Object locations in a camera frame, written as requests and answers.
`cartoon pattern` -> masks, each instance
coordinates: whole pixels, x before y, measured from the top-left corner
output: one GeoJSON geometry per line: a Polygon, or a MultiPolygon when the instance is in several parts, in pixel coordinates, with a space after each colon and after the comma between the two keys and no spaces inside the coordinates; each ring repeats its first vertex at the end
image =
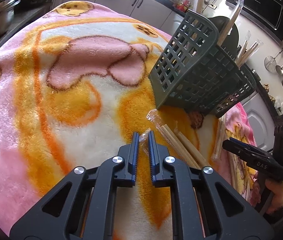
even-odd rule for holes
{"type": "MultiPolygon", "coordinates": [[[[170,36],[89,2],[60,5],[0,48],[0,227],[6,234],[27,210],[77,165],[99,166],[130,143],[134,131],[155,130],[148,73],[170,36]]],[[[229,118],[244,116],[236,108],[229,118]]],[[[161,118],[210,160],[218,120],[198,129],[183,109],[161,118]]],[[[236,120],[245,127],[248,122],[236,120]]],[[[155,130],[158,143],[167,145],[155,130]]],[[[241,136],[253,143],[251,129],[241,136]]],[[[172,155],[174,150],[168,145],[172,155]]],[[[229,166],[211,163],[228,180],[229,166]]],[[[137,185],[121,188],[116,240],[172,239],[170,192],[154,188],[140,152],[137,185]]]]}

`yellow cartoon bear face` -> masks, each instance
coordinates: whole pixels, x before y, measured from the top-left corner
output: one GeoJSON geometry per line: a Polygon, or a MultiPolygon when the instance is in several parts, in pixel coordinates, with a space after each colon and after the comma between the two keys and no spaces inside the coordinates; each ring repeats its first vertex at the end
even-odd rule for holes
{"type": "Polygon", "coordinates": [[[94,9],[94,6],[89,2],[71,1],[60,5],[55,11],[67,16],[79,16],[92,9],[94,9]]]}

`silver screw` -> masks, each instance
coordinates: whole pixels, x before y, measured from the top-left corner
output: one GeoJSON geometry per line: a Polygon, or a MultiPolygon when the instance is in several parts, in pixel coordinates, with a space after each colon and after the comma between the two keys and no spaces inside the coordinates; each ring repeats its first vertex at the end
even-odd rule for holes
{"type": "Polygon", "coordinates": [[[76,168],[74,169],[74,172],[75,172],[76,174],[82,174],[84,171],[85,171],[85,169],[84,169],[83,167],[76,167],[76,168]]]}
{"type": "Polygon", "coordinates": [[[204,167],[203,171],[206,173],[206,174],[212,174],[214,172],[214,170],[212,169],[212,167],[204,167]]]}
{"type": "Polygon", "coordinates": [[[176,161],[176,159],[172,156],[168,156],[165,158],[165,162],[167,163],[174,163],[176,161]]]}
{"type": "Polygon", "coordinates": [[[120,156],[115,156],[115,157],[113,158],[113,162],[114,162],[114,163],[121,163],[122,161],[123,161],[123,158],[120,157],[120,156]]]}

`cabinet handle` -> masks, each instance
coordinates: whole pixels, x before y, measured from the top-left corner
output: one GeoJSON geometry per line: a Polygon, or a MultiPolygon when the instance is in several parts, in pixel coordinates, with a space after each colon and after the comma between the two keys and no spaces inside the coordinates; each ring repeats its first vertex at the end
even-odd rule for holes
{"type": "Polygon", "coordinates": [[[134,3],[132,4],[132,6],[134,6],[136,2],[137,2],[137,0],[134,1],[134,3]]]}
{"type": "Polygon", "coordinates": [[[141,0],[141,3],[137,6],[137,8],[139,8],[141,5],[142,5],[142,2],[143,2],[144,0],[141,0]]]}

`triangular cutout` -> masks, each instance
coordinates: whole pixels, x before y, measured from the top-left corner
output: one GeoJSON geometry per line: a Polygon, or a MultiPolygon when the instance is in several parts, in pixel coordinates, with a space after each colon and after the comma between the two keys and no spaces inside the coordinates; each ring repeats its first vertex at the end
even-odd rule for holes
{"type": "Polygon", "coordinates": [[[216,183],[215,185],[228,217],[243,212],[243,206],[223,187],[222,184],[216,183]]]}
{"type": "Polygon", "coordinates": [[[59,217],[67,199],[67,196],[69,194],[69,191],[71,190],[71,187],[72,183],[68,182],[61,190],[59,190],[55,194],[55,196],[51,198],[51,200],[49,200],[43,206],[42,211],[54,217],[59,217]]]}

